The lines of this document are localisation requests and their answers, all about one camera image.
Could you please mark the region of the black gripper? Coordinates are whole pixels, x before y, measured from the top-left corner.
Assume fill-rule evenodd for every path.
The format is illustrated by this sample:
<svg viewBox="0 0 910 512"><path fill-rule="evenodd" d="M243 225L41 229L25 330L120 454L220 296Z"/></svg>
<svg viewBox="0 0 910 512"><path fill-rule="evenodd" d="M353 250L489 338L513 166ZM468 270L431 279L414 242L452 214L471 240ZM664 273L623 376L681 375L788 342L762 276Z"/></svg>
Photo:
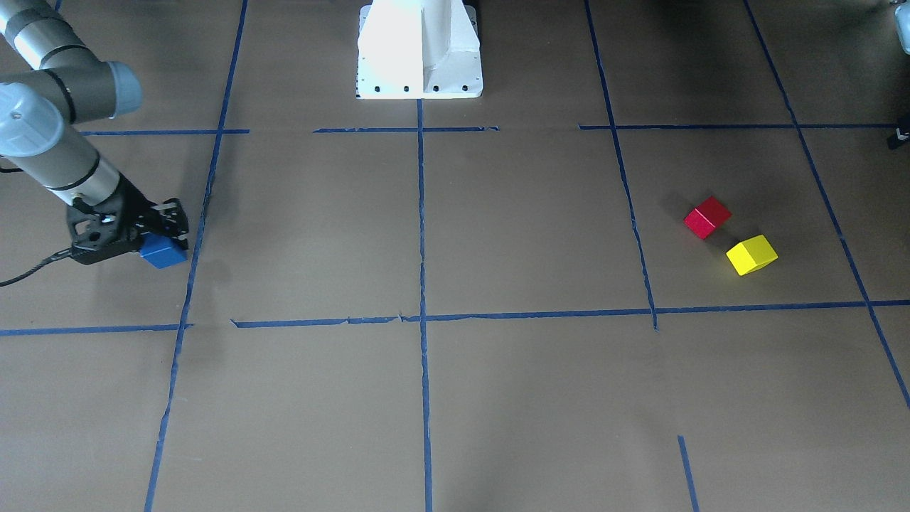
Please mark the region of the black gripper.
<svg viewBox="0 0 910 512"><path fill-rule="evenodd" d="M117 242L141 246L143 236L153 233L172 240L184 252L188 250L188 217L178 198L156 204L128 178L120 178L107 207L116 217Z"/></svg>

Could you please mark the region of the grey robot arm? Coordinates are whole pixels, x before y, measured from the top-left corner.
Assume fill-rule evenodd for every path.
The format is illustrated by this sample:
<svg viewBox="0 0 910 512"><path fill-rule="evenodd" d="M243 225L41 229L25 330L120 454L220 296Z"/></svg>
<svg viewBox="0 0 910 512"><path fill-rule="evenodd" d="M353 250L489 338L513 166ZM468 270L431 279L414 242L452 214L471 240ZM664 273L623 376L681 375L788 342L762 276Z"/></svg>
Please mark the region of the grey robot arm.
<svg viewBox="0 0 910 512"><path fill-rule="evenodd" d="M2 156L64 202L75 246L134 252L153 236L185 250L180 202L147 200L77 130L140 108L134 71L100 60L45 1L4 1L2 38L29 65L2 77Z"/></svg>

